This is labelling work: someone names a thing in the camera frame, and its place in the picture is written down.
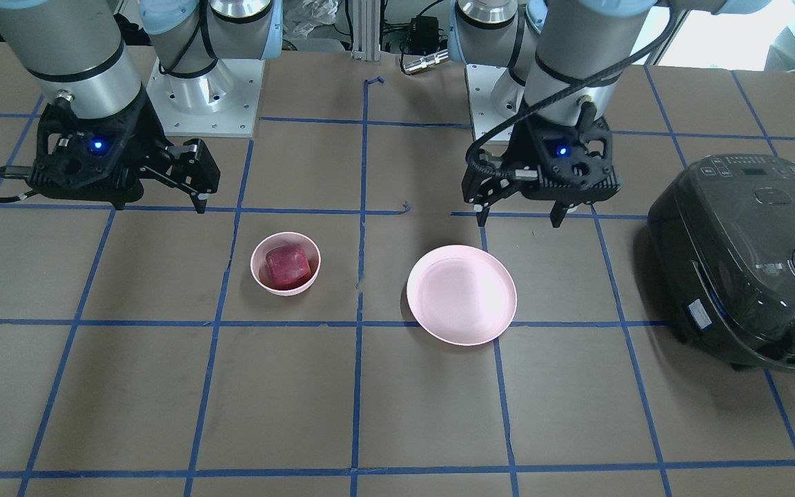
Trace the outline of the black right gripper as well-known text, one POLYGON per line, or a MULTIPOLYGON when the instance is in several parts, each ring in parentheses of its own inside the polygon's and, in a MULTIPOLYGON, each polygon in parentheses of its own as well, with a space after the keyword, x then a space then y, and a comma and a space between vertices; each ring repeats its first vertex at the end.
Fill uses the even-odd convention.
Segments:
MULTIPOLYGON (((102 180, 123 168, 138 168, 142 179, 189 195, 195 211, 204 214, 208 199, 219 189, 221 171, 203 139, 170 146, 145 90, 107 117, 82 119, 73 110, 78 98, 61 91, 46 106, 46 179, 102 180)), ((117 190, 111 204, 122 211, 138 202, 142 190, 117 190)))

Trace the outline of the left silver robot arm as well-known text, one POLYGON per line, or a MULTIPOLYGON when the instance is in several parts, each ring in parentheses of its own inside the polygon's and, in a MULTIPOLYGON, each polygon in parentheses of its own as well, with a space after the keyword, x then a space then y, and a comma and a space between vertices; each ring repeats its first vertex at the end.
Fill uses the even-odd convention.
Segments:
POLYGON ((687 10, 751 14, 764 1, 663 1, 665 28, 635 44, 654 1, 454 1, 449 57, 518 70, 516 113, 466 151, 463 200, 485 226, 490 208, 521 194, 553 202, 552 226, 571 208, 609 200, 622 182, 605 109, 624 69, 671 38, 687 10))

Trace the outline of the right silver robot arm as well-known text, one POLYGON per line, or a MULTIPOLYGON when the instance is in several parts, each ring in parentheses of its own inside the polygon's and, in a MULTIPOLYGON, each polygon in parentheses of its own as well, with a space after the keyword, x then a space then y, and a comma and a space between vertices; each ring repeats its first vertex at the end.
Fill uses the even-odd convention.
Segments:
MULTIPOLYGON (((141 1, 174 107, 211 115, 236 100, 228 59, 283 48, 281 1, 141 1)), ((173 144, 105 1, 0 1, 0 35, 40 85, 46 107, 31 166, 0 167, 0 204, 35 195, 123 210, 143 180, 187 194, 199 214, 221 173, 203 139, 173 144)))

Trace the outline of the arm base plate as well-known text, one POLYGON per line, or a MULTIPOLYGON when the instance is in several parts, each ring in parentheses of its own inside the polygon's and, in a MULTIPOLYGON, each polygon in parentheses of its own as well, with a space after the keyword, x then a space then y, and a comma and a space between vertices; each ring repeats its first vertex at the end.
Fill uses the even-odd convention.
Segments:
POLYGON ((518 112, 530 67, 466 66, 474 139, 518 112))
POLYGON ((146 82, 168 137, 252 138, 266 62, 225 59, 192 79, 162 75, 155 64, 146 82))

